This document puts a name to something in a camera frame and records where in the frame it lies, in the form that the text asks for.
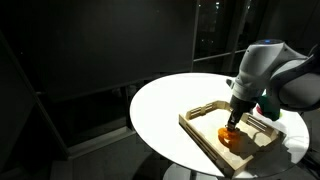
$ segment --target wooden tray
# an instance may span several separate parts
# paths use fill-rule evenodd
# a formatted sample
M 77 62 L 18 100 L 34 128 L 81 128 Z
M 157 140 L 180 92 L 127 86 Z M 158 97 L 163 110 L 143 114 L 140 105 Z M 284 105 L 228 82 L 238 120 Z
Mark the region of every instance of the wooden tray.
M 283 135 L 251 114 L 244 113 L 237 124 L 240 141 L 237 146 L 230 147 L 227 142 L 219 140 L 218 129 L 226 125 L 231 111 L 228 102 L 215 101 L 188 111 L 186 116 L 179 114 L 179 124 L 229 178 L 243 171 L 253 159 L 270 151 Z

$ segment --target orange shape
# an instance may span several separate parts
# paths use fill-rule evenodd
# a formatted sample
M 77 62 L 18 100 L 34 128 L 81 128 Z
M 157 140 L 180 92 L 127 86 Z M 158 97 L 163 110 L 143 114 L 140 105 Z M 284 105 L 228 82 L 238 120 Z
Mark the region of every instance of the orange shape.
M 224 146 L 231 148 L 239 142 L 240 135 L 237 130 L 231 132 L 227 128 L 220 128 L 218 130 L 218 138 Z

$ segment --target round white table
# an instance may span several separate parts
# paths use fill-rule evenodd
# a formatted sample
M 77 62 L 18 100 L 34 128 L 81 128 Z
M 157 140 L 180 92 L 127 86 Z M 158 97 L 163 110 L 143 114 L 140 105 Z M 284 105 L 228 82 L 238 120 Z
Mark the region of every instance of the round white table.
M 229 102 L 232 90 L 226 80 L 207 73 L 184 73 L 150 82 L 134 96 L 130 106 L 133 126 L 139 136 L 156 152 L 196 172 L 224 176 L 179 125 L 178 114 L 215 100 Z M 236 178 L 266 177 L 281 173 L 298 163 L 309 147 L 308 129 L 296 112 L 281 110 L 273 122 L 253 115 L 286 134 L 279 146 L 251 165 Z

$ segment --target dark wall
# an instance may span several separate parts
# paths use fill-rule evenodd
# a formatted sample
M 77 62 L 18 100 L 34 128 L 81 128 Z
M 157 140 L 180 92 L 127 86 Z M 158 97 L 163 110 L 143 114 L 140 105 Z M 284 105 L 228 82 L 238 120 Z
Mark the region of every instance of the dark wall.
M 0 31 L 0 173 L 35 104 Z
M 320 41 L 319 19 L 319 0 L 269 0 L 258 39 L 281 39 L 307 55 Z
M 192 64 L 195 0 L 1 1 L 1 28 L 52 100 Z

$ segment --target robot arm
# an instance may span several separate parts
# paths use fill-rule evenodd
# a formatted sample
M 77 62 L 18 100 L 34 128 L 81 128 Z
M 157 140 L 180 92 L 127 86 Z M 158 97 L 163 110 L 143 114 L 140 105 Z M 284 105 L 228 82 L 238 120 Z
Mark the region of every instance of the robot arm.
M 262 40 L 250 45 L 231 87 L 233 111 L 228 130 L 235 130 L 242 114 L 250 112 L 265 89 L 271 102 L 283 109 L 306 111 L 319 107 L 320 87 L 314 87 L 320 82 L 318 52 L 307 57 L 280 40 Z

